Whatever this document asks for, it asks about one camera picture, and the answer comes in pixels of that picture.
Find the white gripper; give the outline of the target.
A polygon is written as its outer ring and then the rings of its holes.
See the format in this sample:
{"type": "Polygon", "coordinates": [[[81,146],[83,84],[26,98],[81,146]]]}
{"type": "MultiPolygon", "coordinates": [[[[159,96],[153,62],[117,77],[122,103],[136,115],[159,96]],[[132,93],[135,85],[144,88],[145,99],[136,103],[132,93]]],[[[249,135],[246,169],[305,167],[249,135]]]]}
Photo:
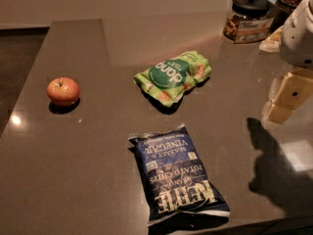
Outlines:
{"type": "MultiPolygon", "coordinates": [[[[302,0],[284,26],[259,44],[264,52],[279,52],[290,65],[313,68],[313,0],[302,0]]],[[[284,123],[313,94],[313,70],[292,70],[273,80],[266,119],[284,123]]]]}

